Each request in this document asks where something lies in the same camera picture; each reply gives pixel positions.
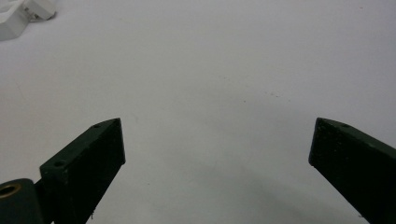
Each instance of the screw hole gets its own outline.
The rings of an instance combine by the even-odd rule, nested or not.
[[[64,161],[56,161],[53,165],[54,165],[55,167],[61,167],[61,166],[64,166],[64,164],[65,164]]]
[[[0,199],[11,196],[12,194],[14,194],[18,190],[20,190],[20,188],[21,188],[21,185],[19,185],[19,184],[6,185],[6,186],[0,188]]]

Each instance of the white object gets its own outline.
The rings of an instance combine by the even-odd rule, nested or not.
[[[55,14],[49,0],[2,0],[0,2],[0,40],[21,35],[29,21],[48,20]]]

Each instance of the black plastic part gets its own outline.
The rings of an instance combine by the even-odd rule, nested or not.
[[[44,209],[54,210],[56,224],[86,223],[124,163],[120,119],[91,126],[41,165],[37,187],[51,195]]]
[[[370,223],[396,223],[394,148],[347,124],[319,118],[309,162]]]
[[[46,224],[30,179],[16,179],[0,185],[0,223]]]

